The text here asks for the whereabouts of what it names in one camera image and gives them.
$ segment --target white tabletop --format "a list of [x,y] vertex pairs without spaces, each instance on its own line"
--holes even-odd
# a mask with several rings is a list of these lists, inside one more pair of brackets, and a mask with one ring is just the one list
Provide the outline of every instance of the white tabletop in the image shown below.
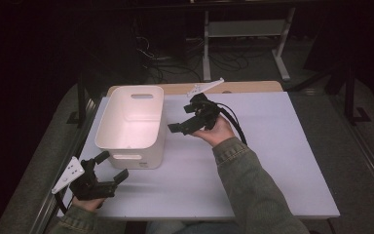
[[[329,218],[339,211],[285,92],[208,94],[208,99],[231,107],[239,118],[247,144],[272,176],[294,215]],[[183,106],[185,95],[165,96],[168,123],[192,116]],[[94,144],[108,101],[96,113],[80,160],[101,152]],[[108,160],[95,166],[99,181],[111,181],[120,170]],[[68,189],[63,201],[71,199]],[[231,219],[234,214],[217,174],[210,146],[199,138],[168,131],[162,165],[156,170],[130,170],[130,176],[108,198],[98,216],[117,219]]]

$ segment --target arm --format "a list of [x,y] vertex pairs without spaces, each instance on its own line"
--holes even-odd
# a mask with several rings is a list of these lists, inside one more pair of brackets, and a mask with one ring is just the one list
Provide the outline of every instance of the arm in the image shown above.
[[51,230],[51,234],[96,233],[96,208],[105,199],[79,201],[74,197],[72,206]]
[[197,131],[213,146],[217,170],[244,233],[309,233],[293,216],[279,188],[261,167],[257,155],[218,117],[211,131]]

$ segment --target white storage bin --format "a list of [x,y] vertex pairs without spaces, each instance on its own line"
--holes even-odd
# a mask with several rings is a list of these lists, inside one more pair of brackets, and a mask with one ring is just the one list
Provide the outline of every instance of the white storage bin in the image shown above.
[[95,144],[118,169],[155,169],[163,161],[167,121],[158,86],[116,89],[105,107]]

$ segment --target gray jacket sleeve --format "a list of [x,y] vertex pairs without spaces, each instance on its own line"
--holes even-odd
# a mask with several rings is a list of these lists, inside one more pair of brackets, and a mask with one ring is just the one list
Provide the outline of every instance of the gray jacket sleeve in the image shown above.
[[96,232],[96,213],[85,211],[81,208],[71,206],[51,234],[94,234]]
[[257,155],[236,137],[213,148],[217,170],[243,233],[309,233]]

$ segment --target white mount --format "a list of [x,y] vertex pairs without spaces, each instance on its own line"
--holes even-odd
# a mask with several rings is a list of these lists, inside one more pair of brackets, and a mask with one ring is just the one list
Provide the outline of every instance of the white mount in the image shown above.
[[56,183],[56,186],[53,188],[53,194],[58,193],[62,188],[77,179],[84,172],[85,171],[78,159],[76,157],[72,157],[71,162],[69,162],[65,171],[60,176],[59,181]]
[[195,85],[193,90],[190,91],[189,93],[187,93],[187,97],[190,98],[194,95],[197,95],[197,94],[200,94],[200,93],[203,93],[221,83],[224,82],[224,79],[223,78],[220,78],[220,80],[218,81],[213,81],[213,82],[210,82],[210,83],[206,83],[206,84],[202,84],[202,85]]

